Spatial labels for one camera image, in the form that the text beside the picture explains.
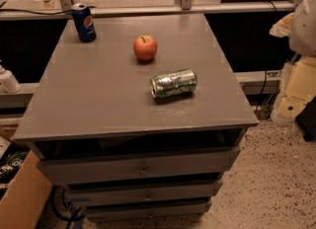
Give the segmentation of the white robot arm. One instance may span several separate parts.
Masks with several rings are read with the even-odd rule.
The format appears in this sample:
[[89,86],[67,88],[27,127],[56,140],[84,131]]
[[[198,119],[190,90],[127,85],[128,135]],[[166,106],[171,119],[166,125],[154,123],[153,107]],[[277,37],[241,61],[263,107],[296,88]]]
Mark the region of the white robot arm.
[[294,12],[272,26],[270,34],[288,37],[289,48],[300,55],[281,70],[272,112],[273,121],[293,121],[316,97],[316,0],[302,0]]

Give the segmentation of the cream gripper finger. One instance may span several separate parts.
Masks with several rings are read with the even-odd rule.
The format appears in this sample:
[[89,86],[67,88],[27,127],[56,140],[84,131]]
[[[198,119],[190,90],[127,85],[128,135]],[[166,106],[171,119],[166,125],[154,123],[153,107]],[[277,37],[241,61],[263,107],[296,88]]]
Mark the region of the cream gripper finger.
[[286,63],[280,81],[280,99],[276,116],[295,119],[316,97],[316,58],[302,56],[294,64]]

